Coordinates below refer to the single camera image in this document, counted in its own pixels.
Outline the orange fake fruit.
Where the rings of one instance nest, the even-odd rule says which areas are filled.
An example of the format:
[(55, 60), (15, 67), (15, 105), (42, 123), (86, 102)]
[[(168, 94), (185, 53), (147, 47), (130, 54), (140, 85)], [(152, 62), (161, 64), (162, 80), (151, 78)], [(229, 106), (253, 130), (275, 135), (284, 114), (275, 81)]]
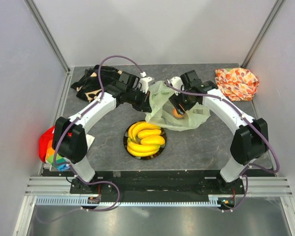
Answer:
[(173, 108), (173, 116), (175, 118), (184, 118), (184, 115), (181, 115), (176, 108)]

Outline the pale green plastic bag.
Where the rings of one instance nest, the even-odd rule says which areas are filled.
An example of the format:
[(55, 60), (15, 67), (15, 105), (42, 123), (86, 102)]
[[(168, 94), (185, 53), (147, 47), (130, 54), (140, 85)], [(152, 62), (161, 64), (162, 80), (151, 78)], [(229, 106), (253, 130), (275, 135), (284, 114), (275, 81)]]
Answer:
[(151, 87), (150, 106), (151, 113), (146, 113), (145, 121), (172, 131), (185, 131), (196, 129), (210, 117), (210, 110), (204, 105), (196, 104), (182, 117), (174, 116), (174, 106), (169, 98), (174, 95), (174, 90), (165, 86), (163, 81), (158, 81)]

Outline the yellow fake banana bunch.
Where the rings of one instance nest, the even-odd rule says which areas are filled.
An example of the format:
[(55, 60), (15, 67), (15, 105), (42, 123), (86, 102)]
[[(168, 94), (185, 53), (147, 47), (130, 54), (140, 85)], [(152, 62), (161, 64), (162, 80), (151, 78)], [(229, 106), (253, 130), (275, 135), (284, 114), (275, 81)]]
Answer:
[(157, 153), (160, 145), (141, 145), (127, 139), (127, 151), (135, 157), (145, 157)]
[(137, 134), (140, 131), (146, 130), (146, 129), (161, 129), (161, 127), (154, 124), (147, 123), (145, 121), (137, 122), (129, 128), (128, 137), (130, 138), (131, 141), (133, 141), (134, 143), (137, 143), (137, 138), (136, 138)]

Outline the wrinkled yellow fake fruit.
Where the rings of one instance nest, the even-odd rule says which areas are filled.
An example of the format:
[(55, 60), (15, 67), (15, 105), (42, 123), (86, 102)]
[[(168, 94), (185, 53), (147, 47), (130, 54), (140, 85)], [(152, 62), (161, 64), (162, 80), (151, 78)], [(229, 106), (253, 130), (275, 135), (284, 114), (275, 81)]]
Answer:
[(162, 133), (161, 129), (145, 129), (141, 130), (137, 136), (139, 139), (143, 139), (149, 136), (160, 136)]

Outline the smooth yellow fake mango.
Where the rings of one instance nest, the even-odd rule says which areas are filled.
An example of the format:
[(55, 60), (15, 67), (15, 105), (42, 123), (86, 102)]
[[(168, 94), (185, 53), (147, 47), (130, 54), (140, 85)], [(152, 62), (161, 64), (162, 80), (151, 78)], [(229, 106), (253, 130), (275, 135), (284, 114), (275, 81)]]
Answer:
[(166, 143), (165, 139), (160, 135), (152, 135), (141, 139), (142, 145), (164, 145)]

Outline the black rimmed ceramic plate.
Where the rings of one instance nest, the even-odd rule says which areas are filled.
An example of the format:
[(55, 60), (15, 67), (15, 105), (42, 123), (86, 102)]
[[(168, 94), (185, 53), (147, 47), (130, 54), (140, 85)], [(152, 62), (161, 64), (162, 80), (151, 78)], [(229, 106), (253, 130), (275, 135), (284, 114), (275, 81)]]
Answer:
[(159, 156), (164, 151), (166, 143), (165, 130), (146, 121), (133, 123), (123, 136), (123, 146), (127, 153), (140, 160), (150, 160)]

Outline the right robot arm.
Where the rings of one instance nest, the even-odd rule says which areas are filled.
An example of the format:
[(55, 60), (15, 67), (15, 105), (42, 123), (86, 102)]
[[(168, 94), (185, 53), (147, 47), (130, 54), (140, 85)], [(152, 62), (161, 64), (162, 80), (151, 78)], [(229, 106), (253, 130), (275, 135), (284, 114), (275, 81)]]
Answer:
[(204, 105), (216, 114), (230, 129), (233, 140), (230, 147), (231, 158), (220, 170), (215, 181), (216, 190), (228, 193), (248, 166), (268, 151), (267, 122), (255, 119), (240, 110), (227, 99), (212, 81), (202, 82), (192, 70), (179, 77), (173, 77), (165, 84), (174, 90), (170, 102), (178, 114), (183, 115), (195, 105)]

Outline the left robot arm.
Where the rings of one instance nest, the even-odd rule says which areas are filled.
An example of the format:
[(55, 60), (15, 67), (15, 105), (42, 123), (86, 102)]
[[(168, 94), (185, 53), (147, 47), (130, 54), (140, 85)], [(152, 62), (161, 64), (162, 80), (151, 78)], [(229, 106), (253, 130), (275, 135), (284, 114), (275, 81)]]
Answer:
[(123, 72), (81, 111), (69, 118), (60, 117), (56, 120), (52, 147), (56, 155), (64, 158), (63, 164), (71, 166), (82, 179), (81, 188), (87, 193), (94, 193), (98, 188), (98, 181), (94, 179), (95, 170), (86, 157), (87, 133), (108, 112), (123, 103), (131, 104), (140, 112), (151, 112), (148, 89), (154, 82), (155, 79), (145, 73), (141, 73), (141, 78), (138, 78)]

